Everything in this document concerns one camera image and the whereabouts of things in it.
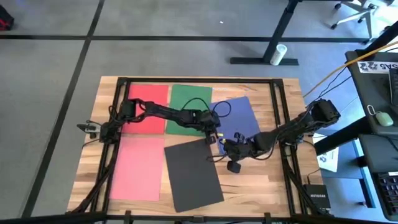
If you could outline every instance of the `wooden table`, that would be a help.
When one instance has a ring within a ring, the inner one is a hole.
[[[91,120],[99,123],[108,121],[108,106],[112,104],[116,80],[118,77],[102,77],[95,99]],[[305,111],[302,93],[298,79],[283,79],[285,94],[289,108],[290,118],[295,118]],[[168,102],[173,83],[161,83],[170,85]],[[178,83],[185,85],[209,86],[213,88],[212,102],[227,100],[230,98],[247,96],[250,100],[254,114],[261,131],[269,131],[275,128],[274,110],[270,94],[270,85],[263,83]],[[281,122],[283,123],[283,110],[279,90],[277,101]],[[165,147],[198,139],[194,136],[177,136],[165,134]],[[95,142],[83,148],[72,194],[68,204],[68,210],[74,209],[88,194],[95,184],[98,164],[102,153],[103,144]],[[218,154],[216,144],[211,146],[213,154]],[[279,152],[279,146],[275,146],[272,157],[266,161],[256,161],[246,158],[242,164],[240,174],[234,174],[226,169],[228,159],[217,162],[216,170],[224,195],[224,202],[197,208],[187,212],[176,213],[173,205],[172,191],[168,177],[166,160],[162,173],[162,187],[158,202],[140,202],[110,200],[108,214],[124,215],[126,210],[131,210],[132,215],[172,215],[172,216],[213,216],[213,217],[263,217],[264,212],[270,212],[272,217],[289,217],[289,208],[286,195],[284,176]],[[297,151],[300,171],[303,183],[307,181],[307,175],[317,170],[318,162],[314,148],[303,143]],[[311,183],[322,184],[320,171],[310,176]],[[299,213],[298,194],[292,184],[295,209]],[[102,205],[100,194],[98,210]]]

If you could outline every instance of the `blue paper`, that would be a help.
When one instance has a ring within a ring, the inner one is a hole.
[[[223,134],[220,138],[236,140],[234,138],[236,132],[243,134],[245,138],[260,132],[248,97],[244,96],[226,101],[231,104],[231,113],[225,118],[220,118],[221,127],[217,128],[217,132]],[[212,103],[211,109],[214,109],[216,104]],[[215,111],[219,116],[223,116],[228,113],[229,106],[226,103],[220,103]],[[224,146],[219,142],[218,149],[220,154],[225,154]]]

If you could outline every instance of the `colored paper sheet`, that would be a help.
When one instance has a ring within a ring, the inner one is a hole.
[[[140,98],[144,101],[153,101],[159,105],[167,105],[167,85],[131,85],[129,99]],[[137,105],[136,114],[142,113]],[[163,134],[166,121],[161,118],[147,117],[140,123],[129,123],[123,125],[122,132],[129,134]]]
[[[222,133],[225,139],[235,139],[234,134],[239,132],[245,138],[251,137],[260,132],[259,125],[251,108],[248,97],[240,97],[232,100],[226,100],[231,104],[231,113],[225,117],[220,118],[221,127],[217,128],[218,133]],[[211,104],[211,109],[214,109],[216,103]],[[215,111],[219,116],[228,114],[229,106],[226,103],[220,103]],[[218,143],[220,154],[224,154],[224,146]]]
[[[111,199],[158,201],[162,181],[164,139],[120,139]]]
[[[223,191],[204,139],[165,148],[174,208],[184,212],[224,201]]]
[[[210,105],[211,92],[212,89],[210,87],[173,85],[170,107],[180,110],[184,104],[192,98],[201,98],[206,102],[207,105]],[[189,102],[185,109],[207,110],[207,107],[201,100],[193,100]],[[166,133],[189,136],[204,136],[203,133],[193,128],[183,128],[174,121],[167,121]]]

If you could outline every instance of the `white bottle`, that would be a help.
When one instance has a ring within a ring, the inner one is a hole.
[[[272,56],[271,61],[269,63],[271,63],[271,65],[278,65],[282,60],[282,58],[284,57],[284,55],[286,54],[286,51],[287,47],[285,45],[278,44],[276,46],[275,53]]]

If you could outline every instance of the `pink paper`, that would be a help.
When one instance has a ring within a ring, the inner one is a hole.
[[[120,139],[110,199],[158,201],[164,160],[164,139]]]
[[[140,98],[144,101],[153,101],[159,105],[167,105],[167,95],[169,86],[167,85],[131,85],[129,99]],[[137,106],[136,114],[142,110]],[[140,123],[125,124],[122,133],[129,134],[163,134],[165,130],[165,119],[148,117]]]

